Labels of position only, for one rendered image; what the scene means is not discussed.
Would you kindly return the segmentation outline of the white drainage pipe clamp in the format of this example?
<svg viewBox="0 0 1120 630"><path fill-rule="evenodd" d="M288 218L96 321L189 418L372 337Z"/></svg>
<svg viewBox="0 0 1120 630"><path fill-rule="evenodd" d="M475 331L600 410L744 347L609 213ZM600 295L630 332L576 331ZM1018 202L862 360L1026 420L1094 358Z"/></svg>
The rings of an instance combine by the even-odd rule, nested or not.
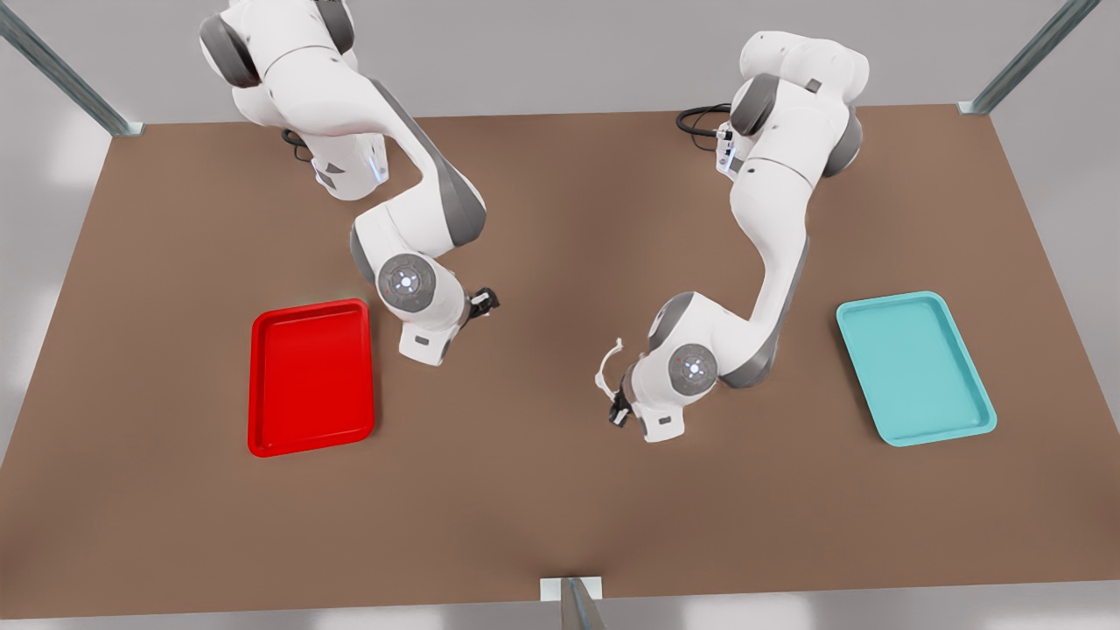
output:
<svg viewBox="0 0 1120 630"><path fill-rule="evenodd" d="M612 404L613 400L615 400L620 393L620 383L623 383L625 374L627 373L627 367L625 365L620 367L620 370L617 367L612 367L613 360L615 360L623 350L623 339L615 339L612 348L608 348L608 350L605 351L605 354L598 364L596 374L592 376L592 383L595 383L596 388L605 395L605 398L612 400Z"/></svg>

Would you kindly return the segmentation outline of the red rectangular tray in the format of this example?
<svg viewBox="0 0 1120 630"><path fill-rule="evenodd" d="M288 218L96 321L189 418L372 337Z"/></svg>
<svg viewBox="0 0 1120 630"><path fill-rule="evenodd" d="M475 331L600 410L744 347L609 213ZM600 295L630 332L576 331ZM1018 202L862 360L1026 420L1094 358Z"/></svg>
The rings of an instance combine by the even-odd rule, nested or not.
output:
<svg viewBox="0 0 1120 630"><path fill-rule="evenodd" d="M249 340L248 450L256 458L368 438L376 413L367 303L265 311Z"/></svg>

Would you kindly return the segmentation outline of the teal rectangular tray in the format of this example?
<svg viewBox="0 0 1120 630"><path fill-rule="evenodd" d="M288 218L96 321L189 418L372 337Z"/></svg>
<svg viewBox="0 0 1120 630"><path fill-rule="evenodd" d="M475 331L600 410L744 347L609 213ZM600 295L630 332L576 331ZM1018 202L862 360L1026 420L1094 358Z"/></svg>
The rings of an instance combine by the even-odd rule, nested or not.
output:
<svg viewBox="0 0 1120 630"><path fill-rule="evenodd" d="M998 416L963 336L935 291L840 304L843 336L872 425L893 447L991 433Z"/></svg>

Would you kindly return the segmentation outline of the silver frame post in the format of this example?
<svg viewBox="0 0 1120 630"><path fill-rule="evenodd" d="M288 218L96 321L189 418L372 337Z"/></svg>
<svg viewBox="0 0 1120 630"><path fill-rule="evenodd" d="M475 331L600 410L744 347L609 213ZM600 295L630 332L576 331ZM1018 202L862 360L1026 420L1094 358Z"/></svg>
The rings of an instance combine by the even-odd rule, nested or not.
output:
<svg viewBox="0 0 1120 630"><path fill-rule="evenodd" d="M1043 24L1032 39L989 80L984 89L971 100L956 103L960 115L991 115L996 106L1018 89L1023 80L1047 58L1060 43L1075 31L1103 0L1065 0L1060 10Z"/></svg>
<svg viewBox="0 0 1120 630"><path fill-rule="evenodd" d="M127 121L116 109L92 89L87 81L80 76L66 61L63 61L52 47L46 44L20 16L0 0L0 37L9 43L24 59L52 81L73 104L95 120L108 135L115 138L136 138L144 132L144 126L136 121Z"/></svg>
<svg viewBox="0 0 1120 630"><path fill-rule="evenodd" d="M541 602L559 603L561 630L607 630L597 605L601 577L544 577L539 587Z"/></svg>

